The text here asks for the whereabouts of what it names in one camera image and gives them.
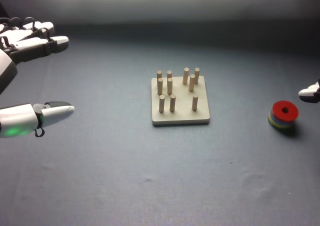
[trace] peg board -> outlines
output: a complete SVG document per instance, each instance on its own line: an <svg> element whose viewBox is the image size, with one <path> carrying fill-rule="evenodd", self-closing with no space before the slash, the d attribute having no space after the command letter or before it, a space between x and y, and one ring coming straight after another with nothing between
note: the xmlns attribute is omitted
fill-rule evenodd
<svg viewBox="0 0 320 226"><path fill-rule="evenodd" d="M210 120L205 78L199 76L193 92L189 91L189 81L184 85L183 77L172 77L172 94L176 96L175 110L170 112L170 95L167 93L167 78L163 77L162 95L165 96L164 112L159 112L157 78L151 80L152 123L158 125L207 124ZM197 110L192 110L193 96L198 95Z"/></svg>

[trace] gray wall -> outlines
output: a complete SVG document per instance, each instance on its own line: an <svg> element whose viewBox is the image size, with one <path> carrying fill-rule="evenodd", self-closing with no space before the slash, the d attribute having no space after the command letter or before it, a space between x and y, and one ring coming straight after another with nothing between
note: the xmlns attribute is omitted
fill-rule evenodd
<svg viewBox="0 0 320 226"><path fill-rule="evenodd" d="M0 0L11 17L58 24L305 19L317 0Z"/></svg>

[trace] stack of colored rings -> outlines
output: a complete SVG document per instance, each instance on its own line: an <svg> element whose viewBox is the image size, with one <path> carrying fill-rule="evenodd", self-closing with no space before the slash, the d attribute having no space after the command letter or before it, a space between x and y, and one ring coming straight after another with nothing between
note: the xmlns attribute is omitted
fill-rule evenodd
<svg viewBox="0 0 320 226"><path fill-rule="evenodd" d="M289 101L278 101L268 116L269 124L277 130L291 129L299 115L298 108Z"/></svg>

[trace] ring hole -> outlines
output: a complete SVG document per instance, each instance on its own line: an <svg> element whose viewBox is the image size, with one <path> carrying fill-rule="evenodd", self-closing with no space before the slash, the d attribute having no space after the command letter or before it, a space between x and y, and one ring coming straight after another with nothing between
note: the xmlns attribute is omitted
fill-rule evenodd
<svg viewBox="0 0 320 226"><path fill-rule="evenodd" d="M284 112L285 114L287 114L289 112L289 109L287 107L283 107L282 108L282 112Z"/></svg>

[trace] gray fabric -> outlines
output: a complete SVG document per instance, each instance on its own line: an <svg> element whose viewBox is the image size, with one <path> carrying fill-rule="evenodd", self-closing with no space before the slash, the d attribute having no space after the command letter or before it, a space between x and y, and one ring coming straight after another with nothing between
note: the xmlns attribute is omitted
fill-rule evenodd
<svg viewBox="0 0 320 226"><path fill-rule="evenodd" d="M189 30L183 43L168 28L170 42L145 28L139 40L57 31L70 47L19 65L0 106L67 101L75 114L42 138L1 139L1 226L320 224L320 110L298 98L318 57L216 47ZM151 78L184 67L205 77L210 124L153 127ZM278 100L299 108L295 137L267 122Z"/></svg>
<svg viewBox="0 0 320 226"><path fill-rule="evenodd" d="M306 19L319 0L1 0L10 17L54 24Z"/></svg>

